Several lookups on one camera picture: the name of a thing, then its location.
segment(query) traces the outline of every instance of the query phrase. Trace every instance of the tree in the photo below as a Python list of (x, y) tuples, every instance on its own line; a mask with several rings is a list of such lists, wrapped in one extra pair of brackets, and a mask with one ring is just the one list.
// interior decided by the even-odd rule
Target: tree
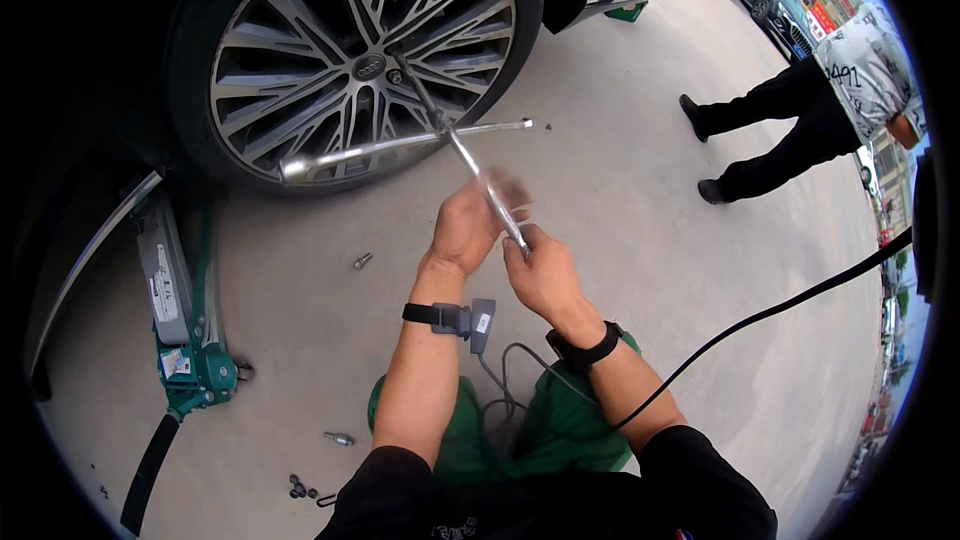
[(896, 256), (894, 257), (894, 263), (896, 264), (897, 271), (906, 270), (906, 260), (907, 260), (906, 248), (896, 253)]
[(890, 370), (890, 386), (899, 386), (907, 372), (913, 367), (913, 359), (905, 358), (902, 363)]
[(896, 293), (896, 304), (900, 306), (900, 317), (906, 317), (906, 307), (910, 304), (910, 292), (904, 288)]

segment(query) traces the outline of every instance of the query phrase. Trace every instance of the concrete floor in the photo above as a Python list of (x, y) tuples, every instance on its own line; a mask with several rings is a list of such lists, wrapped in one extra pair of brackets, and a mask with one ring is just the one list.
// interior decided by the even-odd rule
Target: concrete floor
[[(636, 336), (662, 376), (740, 318), (876, 249), (849, 157), (733, 205), (697, 194), (697, 180), (769, 150), (792, 121), (701, 144), (678, 95), (726, 101), (785, 66), (735, 0), (655, 0), (634, 24), (597, 17), (558, 36), (542, 32), (484, 121), (531, 116), (552, 131), (469, 141), (482, 163), (508, 165), (527, 182), (534, 221), (572, 247), (585, 295)], [(324, 527), (332, 509), (289, 498), (287, 476), (332, 493), (366, 457), (370, 389), (389, 363), (437, 209), (466, 179), (445, 149), (346, 195), (236, 194), (222, 205), (226, 335), (257, 379), (186, 419), (142, 537), (309, 538)], [(368, 251), (373, 260), (354, 271)], [(673, 386), (691, 424), (776, 509), (781, 538), (806, 537), (844, 475), (879, 351), (879, 294), (871, 276), (848, 283), (739, 332)], [(547, 325), (512, 293), (498, 246), (466, 296), (497, 301), (488, 354), (521, 341), (552, 355)], [(461, 354), (481, 400), (496, 398), (466, 346)], [(130, 237), (75, 289), (48, 351), (54, 398), (40, 406), (78, 483), (114, 526), (165, 409), (155, 360)], [(540, 373), (533, 359), (511, 357), (519, 400)], [(334, 445), (327, 430), (357, 445)]]

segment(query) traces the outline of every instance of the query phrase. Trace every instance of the man in white shirt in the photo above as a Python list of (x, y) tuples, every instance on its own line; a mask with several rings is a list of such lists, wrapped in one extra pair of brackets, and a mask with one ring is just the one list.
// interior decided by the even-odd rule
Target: man in white shirt
[(906, 149), (927, 133), (920, 86), (886, 9), (867, 3), (828, 35), (816, 54), (730, 102), (698, 105), (679, 97), (700, 142), (763, 120), (797, 123), (765, 155), (732, 162), (700, 180), (706, 202), (765, 195), (811, 167), (868, 145), (885, 127)]

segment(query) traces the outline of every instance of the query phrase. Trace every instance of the car wheel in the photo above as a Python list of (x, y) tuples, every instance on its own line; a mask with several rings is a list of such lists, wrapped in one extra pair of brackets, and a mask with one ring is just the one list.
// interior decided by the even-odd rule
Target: car wheel
[(750, 17), (757, 23), (762, 22), (770, 14), (770, 0), (754, 0), (750, 6)]
[(476, 121), (533, 48), (544, 0), (180, 0), (166, 98), (187, 152), (214, 178), (281, 195), (369, 184), (438, 142), (341, 163), (282, 186), (278, 162), (425, 131), (424, 106), (397, 82), (400, 49), (438, 106)]

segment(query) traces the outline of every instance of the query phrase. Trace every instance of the wrist strap device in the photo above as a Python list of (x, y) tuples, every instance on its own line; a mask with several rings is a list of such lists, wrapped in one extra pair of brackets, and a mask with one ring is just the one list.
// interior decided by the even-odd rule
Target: wrist strap device
[(450, 303), (430, 306), (407, 303), (403, 306), (403, 320), (429, 324), (434, 334), (452, 334), (469, 340), (470, 352), (480, 355), (487, 347), (497, 301), (474, 298), (472, 306), (473, 309)]
[(550, 343), (553, 352), (557, 353), (570, 373), (587, 373), (591, 366), (601, 359), (614, 352), (617, 348), (617, 342), (623, 338), (623, 330), (616, 323), (604, 321), (606, 323), (606, 334), (600, 343), (592, 348), (577, 348), (567, 342), (557, 330), (549, 330), (546, 334), (546, 342)]

